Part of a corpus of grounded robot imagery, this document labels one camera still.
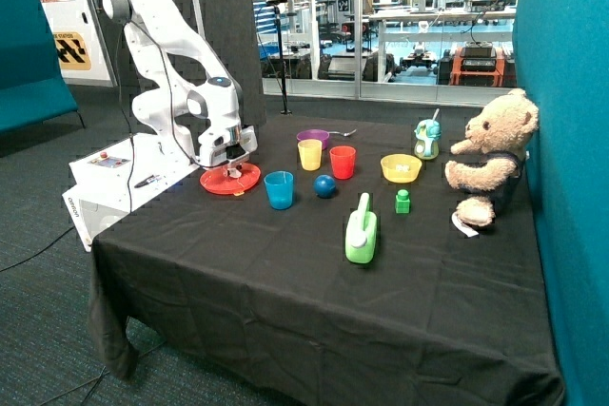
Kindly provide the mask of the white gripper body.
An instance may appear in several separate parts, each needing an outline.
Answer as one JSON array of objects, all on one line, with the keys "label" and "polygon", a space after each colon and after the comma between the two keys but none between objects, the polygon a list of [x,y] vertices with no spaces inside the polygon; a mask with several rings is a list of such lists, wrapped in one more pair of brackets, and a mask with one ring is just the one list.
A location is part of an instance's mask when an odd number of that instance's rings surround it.
[{"label": "white gripper body", "polygon": [[210,127],[199,135],[198,142],[198,164],[203,168],[239,164],[258,147],[253,126]]}]

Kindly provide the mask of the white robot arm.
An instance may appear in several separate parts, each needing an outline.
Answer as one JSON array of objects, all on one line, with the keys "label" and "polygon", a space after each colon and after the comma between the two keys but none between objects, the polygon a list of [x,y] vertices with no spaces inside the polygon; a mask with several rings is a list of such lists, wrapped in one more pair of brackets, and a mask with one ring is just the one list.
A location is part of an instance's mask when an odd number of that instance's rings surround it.
[{"label": "white robot arm", "polygon": [[243,92],[210,44],[184,20],[174,0],[102,0],[124,27],[137,72],[156,84],[136,96],[133,113],[174,162],[221,169],[237,179],[257,149],[240,116]]}]

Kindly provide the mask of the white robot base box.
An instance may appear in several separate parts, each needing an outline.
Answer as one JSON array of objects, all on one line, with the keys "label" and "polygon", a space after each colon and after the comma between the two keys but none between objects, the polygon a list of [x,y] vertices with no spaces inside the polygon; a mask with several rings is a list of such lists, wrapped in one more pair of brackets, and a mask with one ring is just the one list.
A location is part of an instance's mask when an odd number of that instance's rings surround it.
[{"label": "white robot base box", "polygon": [[[86,251],[93,239],[133,210],[156,198],[197,169],[179,151],[169,151],[156,135],[138,133],[69,164],[76,185],[63,194],[65,206]],[[160,179],[142,188],[143,179]]]}]

